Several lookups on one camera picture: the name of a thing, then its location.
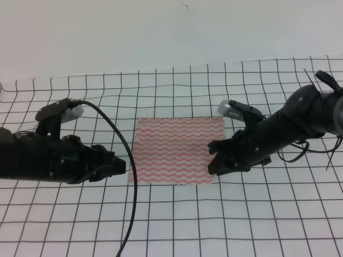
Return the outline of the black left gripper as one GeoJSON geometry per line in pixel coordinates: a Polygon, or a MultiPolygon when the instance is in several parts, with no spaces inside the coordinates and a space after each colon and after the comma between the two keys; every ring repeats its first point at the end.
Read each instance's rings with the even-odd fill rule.
{"type": "Polygon", "coordinates": [[[80,137],[67,135],[61,139],[41,136],[34,132],[16,133],[20,149],[16,179],[42,182],[79,184],[90,183],[126,173],[126,161],[102,145],[81,143],[80,137]],[[102,165],[94,169],[96,163],[102,165]]]}

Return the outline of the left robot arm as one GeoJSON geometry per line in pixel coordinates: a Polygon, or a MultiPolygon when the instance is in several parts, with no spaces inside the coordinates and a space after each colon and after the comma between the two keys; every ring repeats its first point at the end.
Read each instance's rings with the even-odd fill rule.
{"type": "Polygon", "coordinates": [[[123,175],[126,162],[102,145],[85,146],[80,137],[53,138],[1,128],[1,178],[80,184],[123,175]]]}

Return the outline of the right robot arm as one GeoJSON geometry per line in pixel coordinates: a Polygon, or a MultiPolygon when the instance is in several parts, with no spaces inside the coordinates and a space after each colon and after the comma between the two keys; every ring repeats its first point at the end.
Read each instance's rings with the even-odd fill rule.
{"type": "Polygon", "coordinates": [[[334,152],[342,143],[342,87],[324,71],[317,71],[315,76],[332,92],[321,93],[314,84],[303,86],[269,117],[250,105],[223,100],[218,113],[244,122],[245,128],[229,139],[208,144],[209,153],[214,155],[208,165],[209,174],[248,172],[254,166],[271,163],[270,156],[289,145],[301,149],[299,156],[291,160],[295,162],[311,151],[309,139],[319,139],[327,133],[338,138],[330,150],[334,152]]]}

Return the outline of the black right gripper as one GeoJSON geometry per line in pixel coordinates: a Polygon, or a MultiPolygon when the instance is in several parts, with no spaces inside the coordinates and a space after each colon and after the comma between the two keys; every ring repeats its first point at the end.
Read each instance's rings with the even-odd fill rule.
{"type": "Polygon", "coordinates": [[[209,154],[216,154],[208,165],[209,174],[249,172],[253,166],[269,164],[270,155],[279,150],[275,139],[278,118],[278,112],[268,118],[244,112],[243,131],[238,131],[232,139],[213,140],[207,145],[209,154]]]}

